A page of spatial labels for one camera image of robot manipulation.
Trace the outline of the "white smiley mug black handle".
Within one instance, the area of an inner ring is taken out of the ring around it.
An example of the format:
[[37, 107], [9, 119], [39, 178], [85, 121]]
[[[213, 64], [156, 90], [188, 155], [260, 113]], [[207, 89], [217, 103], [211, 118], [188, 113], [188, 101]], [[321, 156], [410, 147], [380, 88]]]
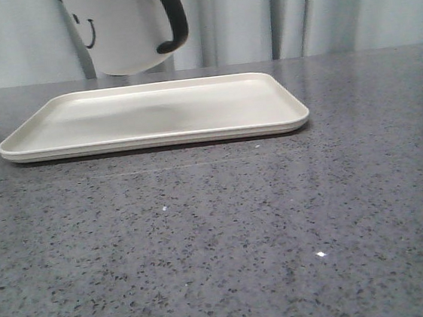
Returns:
[[134, 75], [184, 45], [189, 26], [181, 0], [58, 0], [76, 25], [94, 68]]

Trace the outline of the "pale grey curtain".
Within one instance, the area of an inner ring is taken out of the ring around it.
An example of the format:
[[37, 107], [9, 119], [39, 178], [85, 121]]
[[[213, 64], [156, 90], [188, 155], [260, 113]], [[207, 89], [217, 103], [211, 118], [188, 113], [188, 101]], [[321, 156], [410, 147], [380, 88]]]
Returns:
[[[181, 0], [187, 43], [159, 72], [423, 44], [423, 0]], [[57, 0], [0, 0], [0, 88], [101, 72]]]

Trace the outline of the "cream rectangular plastic tray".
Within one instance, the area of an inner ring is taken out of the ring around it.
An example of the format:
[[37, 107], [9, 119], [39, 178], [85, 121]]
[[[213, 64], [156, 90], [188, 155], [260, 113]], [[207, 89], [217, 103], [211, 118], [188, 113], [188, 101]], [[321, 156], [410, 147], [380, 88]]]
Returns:
[[0, 143], [31, 163], [299, 129], [308, 108], [265, 73], [85, 90], [51, 99]]

